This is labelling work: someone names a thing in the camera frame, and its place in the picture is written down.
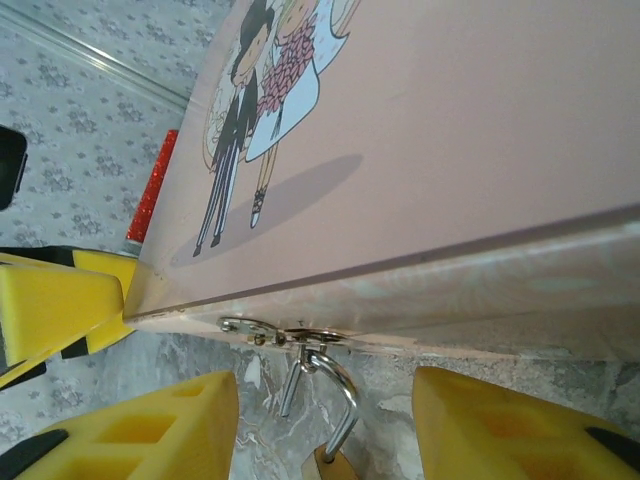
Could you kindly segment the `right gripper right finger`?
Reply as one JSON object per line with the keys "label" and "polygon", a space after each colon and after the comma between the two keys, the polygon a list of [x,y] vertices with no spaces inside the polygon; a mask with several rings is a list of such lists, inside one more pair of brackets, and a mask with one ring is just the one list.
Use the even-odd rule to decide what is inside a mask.
{"label": "right gripper right finger", "polygon": [[639,444],[598,417],[437,367],[415,371],[428,479],[636,479]]}

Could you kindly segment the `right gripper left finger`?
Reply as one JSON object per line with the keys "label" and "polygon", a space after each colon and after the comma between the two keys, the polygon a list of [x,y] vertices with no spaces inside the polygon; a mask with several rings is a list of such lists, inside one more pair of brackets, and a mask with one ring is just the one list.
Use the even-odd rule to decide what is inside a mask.
{"label": "right gripper left finger", "polygon": [[230,371],[58,422],[1,456],[4,479],[226,479],[239,419]]}

